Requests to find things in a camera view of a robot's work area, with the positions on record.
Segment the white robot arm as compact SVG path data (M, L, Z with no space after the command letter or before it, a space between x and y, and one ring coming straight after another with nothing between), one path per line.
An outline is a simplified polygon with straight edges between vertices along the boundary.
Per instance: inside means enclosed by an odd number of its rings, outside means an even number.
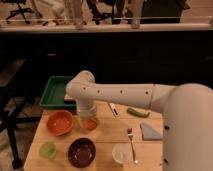
M163 171L213 171L213 89L187 83L97 84L87 70L66 86L83 117L96 100L149 109L163 115Z

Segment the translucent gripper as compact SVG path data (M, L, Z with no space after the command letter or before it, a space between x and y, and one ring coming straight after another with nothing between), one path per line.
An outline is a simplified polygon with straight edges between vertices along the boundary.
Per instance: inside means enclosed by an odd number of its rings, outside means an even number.
M97 119L96 116L85 116L85 115L80 115L80 116L79 116L79 121L80 121L80 124L81 124L81 126L82 126L83 128L84 128L84 125L83 125L84 121L85 121L85 120L88 120L88 119L96 120L97 123L98 123L98 119Z

